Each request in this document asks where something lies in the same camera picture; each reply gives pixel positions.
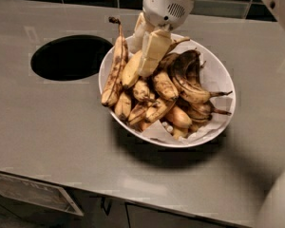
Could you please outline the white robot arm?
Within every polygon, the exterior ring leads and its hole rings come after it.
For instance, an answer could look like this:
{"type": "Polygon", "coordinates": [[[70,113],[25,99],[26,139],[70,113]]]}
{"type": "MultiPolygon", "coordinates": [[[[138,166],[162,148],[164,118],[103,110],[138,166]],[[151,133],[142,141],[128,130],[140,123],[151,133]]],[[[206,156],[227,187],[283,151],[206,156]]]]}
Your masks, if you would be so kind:
{"type": "MultiPolygon", "coordinates": [[[[285,0],[261,0],[265,7],[277,20],[279,27],[285,31],[285,0]]],[[[193,8],[194,0],[142,0],[143,18],[153,27],[168,26],[169,29],[176,29],[182,25],[188,17],[189,10],[193,8]],[[180,18],[168,15],[168,5],[181,4],[185,8],[185,15],[180,18]]],[[[269,181],[269,174],[274,174],[278,167],[285,167],[285,46],[279,36],[269,34],[265,28],[259,31],[262,35],[268,36],[266,45],[262,43],[260,48],[253,46],[248,51],[248,46],[240,43],[236,46],[237,59],[242,63],[239,66],[240,79],[244,96],[241,96],[242,124],[250,124],[246,130],[239,128],[251,136],[244,137],[244,140],[237,143],[250,141],[248,150],[254,152],[252,156],[243,155],[237,152],[232,157],[238,164],[260,163],[264,170],[256,170],[254,178],[257,183],[269,181]],[[257,56],[257,60],[249,59],[244,63],[244,52],[248,56],[257,56]],[[265,59],[274,59],[274,52],[283,56],[275,64],[265,64],[265,59]]],[[[285,168],[276,173],[273,184],[266,193],[266,197],[257,213],[254,228],[285,228],[285,168]]]]}

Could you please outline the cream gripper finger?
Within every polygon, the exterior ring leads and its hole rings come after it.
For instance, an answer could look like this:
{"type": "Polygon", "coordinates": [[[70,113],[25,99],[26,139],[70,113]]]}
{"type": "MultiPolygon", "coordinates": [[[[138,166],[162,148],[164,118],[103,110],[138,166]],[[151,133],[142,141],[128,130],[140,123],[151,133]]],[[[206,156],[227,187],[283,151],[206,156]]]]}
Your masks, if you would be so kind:
{"type": "Polygon", "coordinates": [[[139,75],[149,77],[172,44],[171,33],[163,29],[152,31],[143,39],[139,75]]]}
{"type": "Polygon", "coordinates": [[[145,19],[144,13],[141,12],[138,16],[132,39],[130,41],[130,52],[135,54],[139,50],[142,50],[143,53],[146,53],[149,36],[153,30],[154,26],[145,19]]]}

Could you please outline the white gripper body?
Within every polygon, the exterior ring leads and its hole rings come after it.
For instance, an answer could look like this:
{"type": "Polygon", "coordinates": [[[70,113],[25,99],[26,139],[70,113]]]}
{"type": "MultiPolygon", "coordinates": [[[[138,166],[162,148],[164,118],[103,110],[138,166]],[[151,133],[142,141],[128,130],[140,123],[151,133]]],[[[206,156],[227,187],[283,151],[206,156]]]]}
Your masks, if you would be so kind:
{"type": "Polygon", "coordinates": [[[170,30],[181,26],[194,7],[194,0],[142,0],[144,18],[154,27],[170,30]]]}

